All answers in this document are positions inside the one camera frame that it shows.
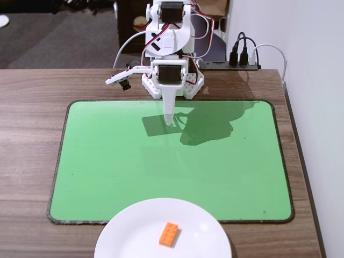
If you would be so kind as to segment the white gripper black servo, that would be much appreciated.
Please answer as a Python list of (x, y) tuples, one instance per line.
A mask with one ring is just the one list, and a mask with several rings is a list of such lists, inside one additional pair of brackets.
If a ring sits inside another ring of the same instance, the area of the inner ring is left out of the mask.
[(156, 58), (151, 63), (152, 83), (162, 91), (164, 120), (170, 126), (174, 118), (176, 92), (183, 88), (188, 60), (177, 56), (168, 56), (167, 59)]

